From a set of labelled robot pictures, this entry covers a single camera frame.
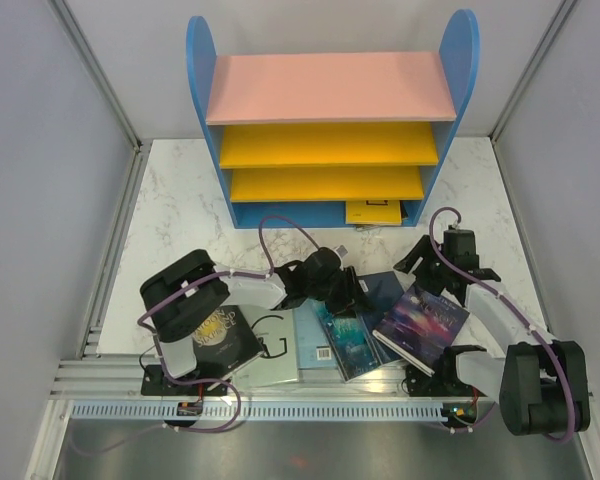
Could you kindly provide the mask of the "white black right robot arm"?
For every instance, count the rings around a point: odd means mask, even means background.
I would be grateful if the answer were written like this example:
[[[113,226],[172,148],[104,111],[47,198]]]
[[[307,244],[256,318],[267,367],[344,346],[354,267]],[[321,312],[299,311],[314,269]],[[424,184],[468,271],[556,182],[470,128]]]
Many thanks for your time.
[[[492,399],[516,436],[568,441],[590,425],[585,354],[529,320],[500,276],[483,268],[471,230],[449,227],[442,243],[422,236],[395,270],[413,274],[421,293],[447,292],[489,331],[503,353],[477,345],[446,346],[433,363],[433,383],[451,394],[474,387]]]

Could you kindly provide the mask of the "purple Robinson Crusoe book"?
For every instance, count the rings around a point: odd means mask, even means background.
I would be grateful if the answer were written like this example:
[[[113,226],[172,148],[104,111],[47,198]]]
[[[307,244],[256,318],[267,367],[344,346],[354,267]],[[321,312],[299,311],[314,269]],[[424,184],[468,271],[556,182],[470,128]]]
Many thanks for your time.
[[[372,335],[423,373],[453,344],[469,312],[444,296],[434,296],[415,284],[400,297]]]

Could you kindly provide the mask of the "pale grey Gatsby book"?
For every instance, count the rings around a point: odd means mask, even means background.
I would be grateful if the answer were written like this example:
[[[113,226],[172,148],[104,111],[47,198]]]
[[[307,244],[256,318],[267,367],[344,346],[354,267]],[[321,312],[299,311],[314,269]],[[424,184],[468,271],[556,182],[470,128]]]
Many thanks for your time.
[[[298,356],[293,312],[269,311],[254,306],[241,308],[259,340],[263,354],[239,370],[232,383],[251,390],[298,380]]]

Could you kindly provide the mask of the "light blue thin book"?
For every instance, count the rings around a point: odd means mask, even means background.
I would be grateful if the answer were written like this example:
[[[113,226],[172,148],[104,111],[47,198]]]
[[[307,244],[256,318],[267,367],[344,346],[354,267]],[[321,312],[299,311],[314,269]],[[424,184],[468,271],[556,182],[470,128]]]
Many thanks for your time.
[[[298,367],[301,370],[335,368],[336,360],[310,300],[293,311],[293,320]]]

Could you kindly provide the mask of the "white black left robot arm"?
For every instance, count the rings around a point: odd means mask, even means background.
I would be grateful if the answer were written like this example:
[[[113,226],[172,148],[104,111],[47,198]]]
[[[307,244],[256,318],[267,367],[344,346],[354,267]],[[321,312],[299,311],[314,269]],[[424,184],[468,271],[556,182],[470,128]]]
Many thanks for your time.
[[[305,260],[256,272],[217,264],[198,249],[150,277],[140,286],[146,313],[138,324],[152,333],[164,383],[179,395],[197,387],[191,335],[225,305],[292,310],[311,299],[335,317],[370,311],[355,269],[342,266],[345,252],[319,247]]]

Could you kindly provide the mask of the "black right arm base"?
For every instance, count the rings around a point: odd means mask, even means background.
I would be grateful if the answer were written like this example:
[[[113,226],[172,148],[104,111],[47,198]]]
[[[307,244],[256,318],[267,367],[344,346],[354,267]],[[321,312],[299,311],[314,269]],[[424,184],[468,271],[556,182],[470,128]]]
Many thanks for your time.
[[[472,397],[473,387],[460,381],[457,376],[456,359],[462,353],[474,351],[485,352],[486,349],[474,345],[445,347],[434,362],[431,375],[407,365],[401,386],[411,397]]]

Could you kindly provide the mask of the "blue pink yellow shelf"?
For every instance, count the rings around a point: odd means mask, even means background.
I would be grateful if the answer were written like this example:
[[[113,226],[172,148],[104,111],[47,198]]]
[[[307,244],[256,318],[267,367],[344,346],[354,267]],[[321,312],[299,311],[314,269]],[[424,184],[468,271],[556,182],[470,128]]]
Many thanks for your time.
[[[192,103],[238,229],[343,228],[353,202],[417,225],[471,100],[477,17],[435,51],[221,55],[205,18],[185,39]]]

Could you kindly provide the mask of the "black Moon and Sixpence book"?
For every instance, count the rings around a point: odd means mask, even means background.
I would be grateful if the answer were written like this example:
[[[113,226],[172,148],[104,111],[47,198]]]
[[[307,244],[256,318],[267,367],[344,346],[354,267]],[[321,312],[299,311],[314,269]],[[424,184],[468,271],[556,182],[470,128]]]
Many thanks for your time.
[[[260,341],[237,306],[218,308],[191,337],[197,370],[204,378],[230,378],[263,354]]]

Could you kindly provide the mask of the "teal ocean cover book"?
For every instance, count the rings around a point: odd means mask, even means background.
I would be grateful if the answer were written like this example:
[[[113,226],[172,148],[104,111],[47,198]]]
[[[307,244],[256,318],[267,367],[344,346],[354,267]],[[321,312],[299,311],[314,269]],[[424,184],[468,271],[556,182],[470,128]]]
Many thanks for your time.
[[[311,308],[346,383],[381,366],[369,335],[356,316],[336,317],[328,312],[324,303],[317,301],[311,303]]]

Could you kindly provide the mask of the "dark navy blue book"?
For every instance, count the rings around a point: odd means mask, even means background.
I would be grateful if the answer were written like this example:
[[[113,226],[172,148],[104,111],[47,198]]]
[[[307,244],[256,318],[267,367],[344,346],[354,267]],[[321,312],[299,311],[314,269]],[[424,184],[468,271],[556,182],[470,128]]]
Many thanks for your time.
[[[381,365],[401,360],[401,357],[389,347],[379,342],[373,335],[373,330],[384,319],[385,314],[393,307],[404,293],[404,289],[394,271],[385,271],[363,275],[358,278],[359,284],[372,304],[369,312],[358,315],[364,326],[372,349]]]

